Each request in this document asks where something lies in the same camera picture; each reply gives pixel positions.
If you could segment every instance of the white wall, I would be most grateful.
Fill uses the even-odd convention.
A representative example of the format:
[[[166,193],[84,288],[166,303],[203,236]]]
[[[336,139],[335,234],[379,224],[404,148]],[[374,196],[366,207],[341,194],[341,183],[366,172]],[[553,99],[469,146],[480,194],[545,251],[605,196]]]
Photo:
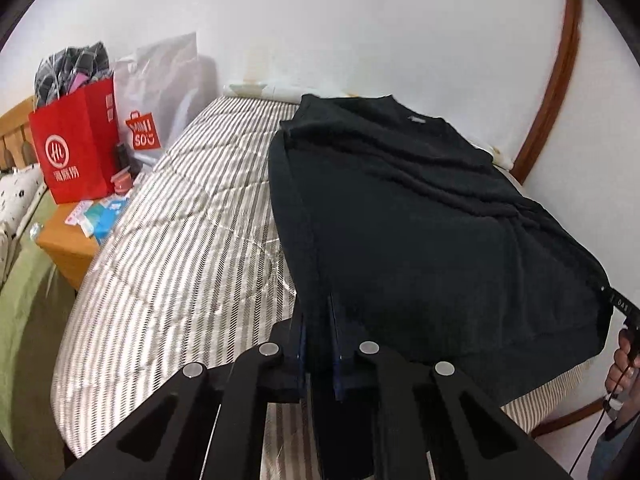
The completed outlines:
[[[0,114],[40,59],[103,40],[113,59],[196,30],[218,84],[244,76],[395,94],[515,156],[553,65],[564,0],[37,0],[0,53]]]
[[[566,101],[525,188],[640,304],[640,67],[596,0],[585,0],[581,30]],[[614,316],[604,352],[553,416],[604,394],[623,321]]]

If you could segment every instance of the human hand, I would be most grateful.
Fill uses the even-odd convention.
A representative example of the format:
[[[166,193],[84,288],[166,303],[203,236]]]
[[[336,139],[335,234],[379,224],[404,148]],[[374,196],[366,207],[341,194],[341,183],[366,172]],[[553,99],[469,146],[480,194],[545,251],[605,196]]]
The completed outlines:
[[[632,335],[626,328],[623,328],[618,334],[618,344],[620,345],[620,348],[618,348],[613,354],[613,364],[609,369],[609,375],[607,376],[607,380],[604,383],[605,388],[608,392],[612,391],[613,387],[622,376],[622,372],[629,364],[628,354],[631,350],[631,339]],[[631,379],[634,374],[634,368],[640,368],[640,356],[636,357],[633,366],[629,367],[629,370],[626,371],[625,376],[620,379],[620,384],[616,388],[615,393],[619,394],[631,386]]]

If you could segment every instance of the white plastic bag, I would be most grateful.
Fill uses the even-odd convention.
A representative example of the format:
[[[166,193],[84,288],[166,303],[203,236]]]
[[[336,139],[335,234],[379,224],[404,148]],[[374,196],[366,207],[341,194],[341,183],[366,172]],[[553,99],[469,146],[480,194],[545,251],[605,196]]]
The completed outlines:
[[[121,142],[153,165],[204,108],[196,33],[136,49],[113,69]]]

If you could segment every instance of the black cable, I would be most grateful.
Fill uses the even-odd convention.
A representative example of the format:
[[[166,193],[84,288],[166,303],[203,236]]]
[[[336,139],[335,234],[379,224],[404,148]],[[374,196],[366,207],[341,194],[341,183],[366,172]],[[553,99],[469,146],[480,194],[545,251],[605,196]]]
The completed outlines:
[[[620,375],[620,378],[618,379],[618,382],[616,383],[616,385],[613,387],[613,390],[609,394],[609,398],[606,400],[605,405],[607,405],[609,403],[609,401],[611,400],[611,397],[613,397],[613,395],[616,393],[616,389],[618,388],[618,386],[620,386],[620,381],[625,376],[625,374],[627,373],[629,368],[631,368],[631,363],[629,363],[626,366],[625,370],[622,372],[622,375]],[[584,453],[584,450],[586,449],[587,444],[591,441],[591,439],[593,438],[593,435],[596,433],[596,430],[598,429],[598,426],[602,422],[602,418],[604,417],[605,413],[607,413],[607,411],[606,411],[605,408],[603,408],[602,409],[602,413],[600,414],[600,418],[596,422],[595,428],[593,428],[593,431],[591,431],[591,434],[589,435],[589,437],[587,439],[587,442],[584,443],[584,446],[582,446],[582,449],[580,450],[580,453],[578,453],[578,456],[576,457],[574,464],[571,466],[571,469],[569,469],[569,475],[574,472],[575,465],[578,463],[578,460],[580,460],[580,457]]]

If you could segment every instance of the finger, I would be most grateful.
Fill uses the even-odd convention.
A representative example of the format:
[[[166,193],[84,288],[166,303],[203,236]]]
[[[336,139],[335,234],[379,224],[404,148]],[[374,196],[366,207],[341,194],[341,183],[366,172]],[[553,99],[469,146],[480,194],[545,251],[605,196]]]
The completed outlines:
[[[622,371],[616,365],[611,365],[607,381],[605,382],[605,387],[608,392],[613,389],[616,383],[619,383],[618,388],[616,388],[616,393],[620,393],[631,386],[631,378],[628,376],[620,377],[622,377]]]
[[[620,370],[624,370],[629,364],[629,357],[624,353],[622,348],[618,348],[613,354],[613,362],[615,362],[616,366],[620,368]],[[634,368],[630,367],[629,370],[626,371],[627,375],[633,375]]]
[[[618,334],[618,345],[625,354],[631,350],[631,336],[626,328],[623,328]]]

